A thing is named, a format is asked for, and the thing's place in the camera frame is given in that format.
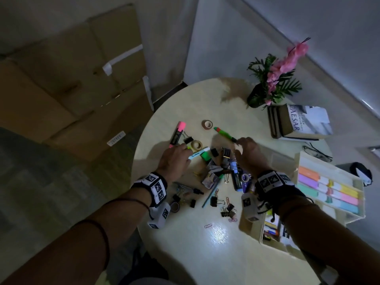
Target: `black vase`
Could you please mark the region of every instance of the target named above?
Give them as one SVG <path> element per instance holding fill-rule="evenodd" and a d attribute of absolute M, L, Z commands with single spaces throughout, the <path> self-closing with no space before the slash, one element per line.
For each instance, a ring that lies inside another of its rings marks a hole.
<path fill-rule="evenodd" d="M 247 104 L 252 108 L 260 107 L 265 104 L 266 91 L 263 86 L 257 84 L 247 98 Z"/>

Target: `blue marker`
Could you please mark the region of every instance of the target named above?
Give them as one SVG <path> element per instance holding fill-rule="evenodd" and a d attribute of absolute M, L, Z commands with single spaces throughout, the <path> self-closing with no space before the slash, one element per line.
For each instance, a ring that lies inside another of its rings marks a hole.
<path fill-rule="evenodd" d="M 201 155 L 203 152 L 206 152 L 206 151 L 209 151 L 210 150 L 210 147 L 206 147 L 206 148 L 203 148 L 202 150 L 198 151 L 198 152 L 195 152 L 193 155 L 191 155 L 189 157 L 189 160 L 192 160 L 193 158 Z"/>

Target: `white wall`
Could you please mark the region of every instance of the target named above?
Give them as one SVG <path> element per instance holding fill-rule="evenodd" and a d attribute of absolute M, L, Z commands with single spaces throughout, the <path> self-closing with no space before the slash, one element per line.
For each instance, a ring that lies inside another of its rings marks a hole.
<path fill-rule="evenodd" d="M 198 0 L 0 0 L 0 54 L 134 3 L 154 100 L 183 79 Z"/>
<path fill-rule="evenodd" d="M 287 39 L 242 0 L 199 0 L 184 81 L 223 76 L 256 82 L 246 71 L 249 62 L 268 53 L 282 57 L 287 46 Z M 327 142 L 335 164 L 361 162 L 373 173 L 374 184 L 366 189 L 367 218 L 349 228 L 380 250 L 380 160 L 367 150 L 380 144 L 380 120 L 308 58 L 297 65 L 296 76 L 303 90 L 293 101 L 329 113 L 334 136 Z"/>
<path fill-rule="evenodd" d="M 245 1 L 380 118 L 380 0 Z"/>

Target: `green pen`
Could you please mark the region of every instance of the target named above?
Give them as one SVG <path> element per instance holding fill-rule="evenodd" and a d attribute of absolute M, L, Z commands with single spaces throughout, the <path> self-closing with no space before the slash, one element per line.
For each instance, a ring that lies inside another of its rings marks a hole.
<path fill-rule="evenodd" d="M 227 132 L 223 131 L 219 127 L 214 127 L 214 130 L 216 132 L 218 132 L 219 134 L 221 134 L 222 136 L 225 136 L 227 139 L 230 139 L 232 142 L 236 143 L 237 140 L 235 138 L 233 138 L 230 134 L 228 134 Z"/>

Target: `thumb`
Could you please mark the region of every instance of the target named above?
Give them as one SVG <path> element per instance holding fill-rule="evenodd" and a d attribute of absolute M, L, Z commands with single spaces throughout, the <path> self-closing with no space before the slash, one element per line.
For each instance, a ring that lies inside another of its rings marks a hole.
<path fill-rule="evenodd" d="M 239 150 L 235 150 L 235 158 L 236 161 L 239 163 L 239 161 L 241 160 L 241 153 Z"/>

